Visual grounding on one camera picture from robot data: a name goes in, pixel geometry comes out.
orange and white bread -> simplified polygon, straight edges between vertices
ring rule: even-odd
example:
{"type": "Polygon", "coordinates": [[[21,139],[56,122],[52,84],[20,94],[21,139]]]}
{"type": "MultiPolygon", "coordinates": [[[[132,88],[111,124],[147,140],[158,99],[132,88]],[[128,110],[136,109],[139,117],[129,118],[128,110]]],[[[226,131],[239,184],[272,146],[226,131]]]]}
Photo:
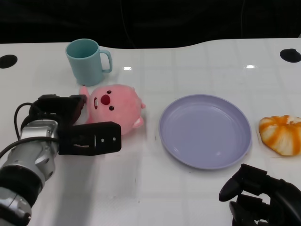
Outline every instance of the orange and white bread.
{"type": "Polygon", "coordinates": [[[301,154],[301,118],[290,115],[263,118],[259,133],[263,143],[278,154],[301,154]]]}

black cable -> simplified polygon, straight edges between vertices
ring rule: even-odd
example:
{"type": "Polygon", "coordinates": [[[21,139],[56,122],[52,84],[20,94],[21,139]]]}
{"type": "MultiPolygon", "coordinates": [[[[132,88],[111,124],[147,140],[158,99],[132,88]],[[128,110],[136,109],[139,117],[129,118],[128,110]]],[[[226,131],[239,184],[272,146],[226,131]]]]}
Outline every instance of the black cable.
{"type": "Polygon", "coordinates": [[[18,140],[16,142],[13,142],[9,146],[3,149],[2,152],[0,152],[0,159],[12,148],[16,147],[17,145],[24,144],[31,141],[51,141],[51,142],[59,142],[59,139],[52,138],[52,137],[29,137],[22,140],[18,140]]]}
{"type": "Polygon", "coordinates": [[[33,108],[35,108],[38,112],[42,112],[36,105],[34,105],[33,103],[23,103],[21,105],[19,105],[15,111],[15,115],[14,115],[14,125],[15,125],[15,131],[16,131],[16,135],[17,135],[17,138],[18,140],[20,139],[20,134],[19,134],[19,130],[18,130],[18,124],[17,124],[17,116],[18,116],[18,113],[19,113],[19,110],[23,107],[23,106],[31,106],[33,108]]]}
{"type": "Polygon", "coordinates": [[[124,22],[124,17],[123,17],[122,0],[120,0],[120,11],[121,11],[122,24],[123,24],[123,28],[126,33],[127,39],[134,48],[137,48],[136,45],[134,44],[134,42],[132,41],[131,37],[127,33],[127,27],[126,27],[126,23],[124,22]]]}
{"type": "Polygon", "coordinates": [[[243,0],[243,5],[241,7],[241,11],[240,11],[240,37],[243,38],[243,14],[244,14],[244,10],[245,10],[245,4],[246,4],[246,0],[243,0]]]}

pink plush toy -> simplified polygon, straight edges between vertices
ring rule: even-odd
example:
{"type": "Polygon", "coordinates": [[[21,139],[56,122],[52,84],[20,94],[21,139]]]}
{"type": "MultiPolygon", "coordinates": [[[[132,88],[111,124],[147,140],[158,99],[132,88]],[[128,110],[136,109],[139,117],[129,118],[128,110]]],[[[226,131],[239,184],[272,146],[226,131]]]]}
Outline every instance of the pink plush toy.
{"type": "Polygon", "coordinates": [[[121,126],[121,134],[143,125],[141,109],[145,104],[135,89],[125,85],[111,85],[95,89],[91,96],[85,86],[79,94],[87,96],[89,118],[86,123],[113,121],[121,126]]]}

plate rim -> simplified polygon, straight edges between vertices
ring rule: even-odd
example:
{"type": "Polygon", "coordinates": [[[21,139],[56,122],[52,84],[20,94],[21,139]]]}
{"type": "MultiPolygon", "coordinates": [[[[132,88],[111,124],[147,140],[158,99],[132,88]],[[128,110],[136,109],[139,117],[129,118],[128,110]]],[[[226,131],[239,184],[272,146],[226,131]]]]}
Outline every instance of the plate rim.
{"type": "Polygon", "coordinates": [[[188,96],[184,96],[184,97],[181,97],[181,98],[179,98],[179,99],[176,99],[175,101],[173,101],[172,103],[170,103],[170,104],[164,109],[163,113],[162,113],[161,116],[160,116],[160,120],[159,120],[159,128],[158,128],[158,129],[159,129],[159,136],[160,136],[160,139],[161,139],[161,143],[163,144],[164,148],[168,151],[169,154],[171,154],[176,160],[178,160],[178,161],[180,161],[180,162],[182,162],[182,163],[184,163],[184,164],[186,164],[186,165],[188,165],[188,166],[190,166],[190,167],[193,167],[193,168],[196,168],[196,169],[200,169],[200,170],[220,170],[220,169],[227,168],[227,167],[230,167],[230,166],[236,164],[237,162],[239,162],[240,160],[242,160],[242,159],[245,157],[245,155],[248,154],[248,152],[251,150],[252,140],[253,140],[251,124],[250,124],[248,118],[246,117],[246,115],[245,115],[245,114],[244,114],[244,113],[243,113],[243,112],[242,112],[235,104],[231,103],[230,101],[225,100],[225,99],[223,99],[223,98],[221,98],[221,97],[217,97],[217,96],[209,95],[209,94],[194,94],[194,95],[188,95],[188,96]],[[189,98],[189,97],[195,97],[195,96],[213,97],[213,98],[217,98],[217,99],[223,100],[223,101],[225,101],[225,102],[227,102],[227,103],[233,105],[233,106],[234,106],[234,107],[235,107],[235,108],[243,115],[243,117],[246,119],[247,124],[248,124],[248,127],[249,127],[249,130],[250,130],[250,140],[249,140],[249,144],[248,144],[247,149],[244,151],[244,154],[243,154],[242,156],[240,156],[238,159],[236,159],[234,162],[232,162],[232,163],[230,163],[230,164],[227,164],[227,165],[224,165],[224,166],[220,166],[220,167],[197,167],[197,166],[193,166],[193,165],[191,165],[191,164],[189,164],[189,163],[187,163],[187,162],[181,160],[180,158],[178,158],[177,156],[175,156],[175,155],[173,154],[173,152],[171,152],[171,151],[167,148],[167,145],[166,145],[166,143],[164,142],[164,140],[163,140],[163,138],[162,138],[161,129],[160,129],[160,128],[161,128],[161,123],[162,123],[162,118],[163,118],[164,113],[167,111],[167,109],[168,109],[171,105],[175,104],[177,101],[180,101],[181,99],[185,99],[185,98],[189,98]]]}

plush toy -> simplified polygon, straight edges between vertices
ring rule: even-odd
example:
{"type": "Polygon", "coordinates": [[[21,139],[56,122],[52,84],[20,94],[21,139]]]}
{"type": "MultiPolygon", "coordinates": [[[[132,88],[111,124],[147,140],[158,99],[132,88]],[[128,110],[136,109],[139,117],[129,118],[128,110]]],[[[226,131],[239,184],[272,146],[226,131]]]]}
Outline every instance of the plush toy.
{"type": "Polygon", "coordinates": [[[145,104],[135,89],[125,85],[111,85],[95,89],[91,96],[85,86],[79,94],[87,96],[88,120],[86,123],[112,121],[121,126],[121,134],[143,125],[141,109],[145,104]]]}
{"type": "Polygon", "coordinates": [[[290,115],[263,118],[259,133],[263,143],[278,154],[301,154],[301,118],[290,115]]]}

